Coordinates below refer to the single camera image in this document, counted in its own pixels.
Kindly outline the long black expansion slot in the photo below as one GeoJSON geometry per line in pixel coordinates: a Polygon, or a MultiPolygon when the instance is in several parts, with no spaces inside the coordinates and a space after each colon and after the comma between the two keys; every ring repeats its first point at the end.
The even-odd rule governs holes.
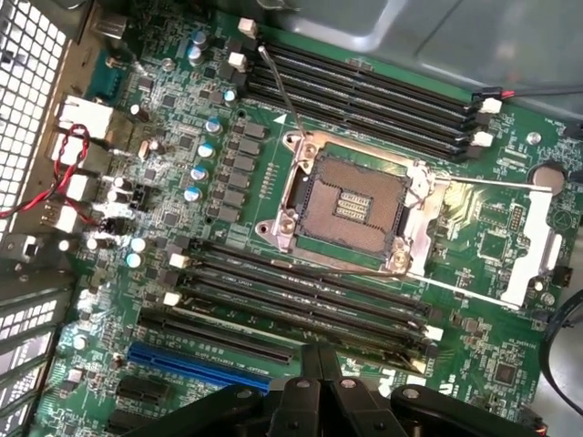
{"type": "Polygon", "coordinates": [[[283,365],[289,365],[295,356],[292,348],[162,310],[142,309],[138,314],[137,325],[158,333],[176,335],[190,340],[204,340],[213,346],[247,353],[283,365]]]}

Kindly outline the blue expansion slot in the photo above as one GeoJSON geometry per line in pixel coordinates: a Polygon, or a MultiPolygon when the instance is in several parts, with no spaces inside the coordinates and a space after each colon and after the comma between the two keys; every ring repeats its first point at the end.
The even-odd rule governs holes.
{"type": "Polygon", "coordinates": [[[132,342],[127,360],[158,371],[169,372],[220,387],[245,385],[267,394],[271,379],[250,371],[238,370],[196,358],[192,355],[159,348],[143,342],[132,342]]]}

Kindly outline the green motherboard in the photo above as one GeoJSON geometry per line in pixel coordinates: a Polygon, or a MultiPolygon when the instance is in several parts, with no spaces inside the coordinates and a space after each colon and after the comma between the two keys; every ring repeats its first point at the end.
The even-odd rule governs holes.
{"type": "MultiPolygon", "coordinates": [[[[304,344],[267,340],[294,349],[289,365],[206,341],[158,333],[137,325],[142,309],[179,314],[163,305],[160,281],[173,269],[174,238],[203,239],[291,264],[330,268],[281,253],[255,227],[273,219],[292,152],[282,137],[291,116],[270,69],[242,35],[236,17],[180,0],[133,0],[130,40],[143,72],[113,72],[99,65],[90,90],[110,108],[146,110],[130,148],[135,157],[109,168],[112,200],[104,207],[96,249],[78,249],[71,262],[80,276],[78,318],[64,328],[37,406],[29,437],[121,437],[104,431],[115,409],[156,418],[220,389],[127,360],[132,342],[178,351],[267,376],[295,375],[304,344]],[[116,395],[127,375],[166,383],[161,404],[116,395]]],[[[307,127],[407,158],[424,161],[438,176],[528,184],[532,167],[553,160],[565,171],[581,163],[582,147],[563,136],[564,125],[523,107],[505,105],[488,124],[491,147],[459,147],[469,137],[470,94],[399,66],[268,27],[261,41],[278,67],[307,127]]],[[[547,224],[562,237],[555,268],[532,279],[520,310],[468,298],[417,279],[334,277],[429,304],[427,322],[444,330],[438,355],[423,375],[337,352],[341,370],[375,383],[381,394],[419,384],[510,421],[545,424],[527,406],[539,379],[538,350],[572,274],[568,261],[583,214],[583,187],[567,185],[547,224]]],[[[299,249],[339,259],[344,269],[379,271],[382,260],[300,237],[299,249]]]]}

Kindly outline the short black expansion slot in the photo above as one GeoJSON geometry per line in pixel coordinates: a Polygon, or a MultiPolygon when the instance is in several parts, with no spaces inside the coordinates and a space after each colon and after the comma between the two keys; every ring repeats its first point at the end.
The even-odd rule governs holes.
{"type": "Polygon", "coordinates": [[[141,428],[154,421],[154,418],[141,414],[115,409],[107,418],[104,431],[122,435],[141,428]]]}
{"type": "Polygon", "coordinates": [[[127,375],[119,381],[116,395],[133,401],[159,405],[170,395],[170,387],[163,382],[127,375]]]}

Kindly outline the CPU socket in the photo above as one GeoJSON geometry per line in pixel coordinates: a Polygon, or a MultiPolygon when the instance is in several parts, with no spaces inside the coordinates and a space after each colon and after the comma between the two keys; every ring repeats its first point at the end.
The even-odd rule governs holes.
{"type": "Polygon", "coordinates": [[[293,156],[276,215],[255,227],[279,252],[343,271],[333,256],[299,249],[300,237],[382,260],[380,273],[422,278],[451,185],[424,161],[322,131],[287,132],[293,156]]]}

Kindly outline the silver socket cover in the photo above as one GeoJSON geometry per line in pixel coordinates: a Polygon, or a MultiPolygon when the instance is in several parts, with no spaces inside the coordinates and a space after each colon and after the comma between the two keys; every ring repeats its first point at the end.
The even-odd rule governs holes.
{"type": "Polygon", "coordinates": [[[532,279],[555,268],[562,237],[548,224],[553,193],[524,183],[452,178],[428,258],[410,279],[520,310],[532,279]]]}

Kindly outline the round coin battery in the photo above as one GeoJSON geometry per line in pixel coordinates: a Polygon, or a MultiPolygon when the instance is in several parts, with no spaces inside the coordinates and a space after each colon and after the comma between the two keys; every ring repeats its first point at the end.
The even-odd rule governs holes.
{"type": "Polygon", "coordinates": [[[528,181],[538,187],[548,187],[554,197],[558,196],[566,185],[567,173],[556,161],[549,160],[531,168],[528,181]]]}

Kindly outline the grey metal PC case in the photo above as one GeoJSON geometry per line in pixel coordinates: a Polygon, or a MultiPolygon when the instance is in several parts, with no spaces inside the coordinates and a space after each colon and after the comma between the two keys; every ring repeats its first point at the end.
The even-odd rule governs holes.
{"type": "MultiPolygon", "coordinates": [[[[515,105],[561,122],[583,150],[583,0],[180,1],[236,17],[259,56],[268,27],[467,91],[459,147],[491,147],[489,122],[515,105]]],[[[0,0],[0,437],[29,437],[62,331],[78,318],[71,258],[97,248],[109,168],[135,157],[134,128],[150,121],[90,90],[99,65],[115,91],[124,72],[144,71],[132,3],[0,0]]],[[[583,214],[568,266],[527,406],[544,437],[583,437],[583,214]]],[[[343,437],[321,384],[320,437],[343,437]]],[[[195,401],[121,437],[156,437],[158,419],[195,401]]]]}

